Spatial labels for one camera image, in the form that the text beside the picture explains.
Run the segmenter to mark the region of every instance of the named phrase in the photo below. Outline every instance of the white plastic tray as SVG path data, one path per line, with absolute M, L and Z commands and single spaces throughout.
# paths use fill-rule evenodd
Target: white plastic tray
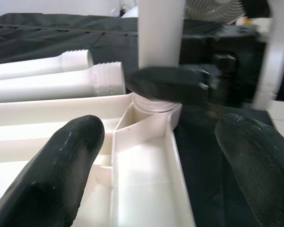
M 171 112 L 144 112 L 132 95 L 0 104 L 0 197 L 24 165 L 69 120 L 105 126 L 73 227 L 193 227 Z

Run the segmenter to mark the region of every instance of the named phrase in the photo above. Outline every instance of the white wall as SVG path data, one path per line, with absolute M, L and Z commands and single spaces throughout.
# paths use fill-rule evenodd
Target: white wall
M 112 16 L 120 10 L 120 0 L 0 0 L 0 16 L 5 13 L 66 13 Z

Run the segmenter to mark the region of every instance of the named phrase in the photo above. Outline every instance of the black cloth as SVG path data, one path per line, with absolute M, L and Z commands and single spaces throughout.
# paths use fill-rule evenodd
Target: black cloth
M 189 38 L 213 35 L 218 23 L 185 21 L 181 60 L 203 51 Z M 0 63 L 54 57 L 89 49 L 94 62 L 121 61 L 125 78 L 138 69 L 137 19 L 78 15 L 6 14 L 0 17 Z M 272 124 L 266 112 L 225 108 Z M 258 227 L 214 135 L 217 121 L 201 107 L 183 107 L 175 129 L 178 151 L 198 227 Z

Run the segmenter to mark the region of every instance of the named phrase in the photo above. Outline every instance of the black fabric surface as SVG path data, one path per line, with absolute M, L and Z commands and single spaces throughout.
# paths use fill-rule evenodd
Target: black fabric surface
M 76 15 L 6 14 L 0 17 L 0 63 L 52 57 L 89 49 L 95 63 L 121 61 L 125 78 L 138 69 L 137 20 Z M 218 23 L 185 21 L 181 59 L 189 39 L 213 35 Z M 272 124 L 266 112 L 225 108 Z M 198 227 L 258 227 L 214 135 L 216 120 L 201 107 L 183 107 L 175 129 L 178 151 Z

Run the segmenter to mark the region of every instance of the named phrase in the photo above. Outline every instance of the white cylinder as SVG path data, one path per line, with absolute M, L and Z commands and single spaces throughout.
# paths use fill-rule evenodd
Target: white cylinder
M 88 70 L 0 80 L 0 103 L 125 94 L 120 62 Z
M 139 1 L 139 68 L 179 65 L 185 0 Z
M 0 64 L 0 80 L 85 70 L 92 65 L 89 50 L 66 51 L 52 58 Z

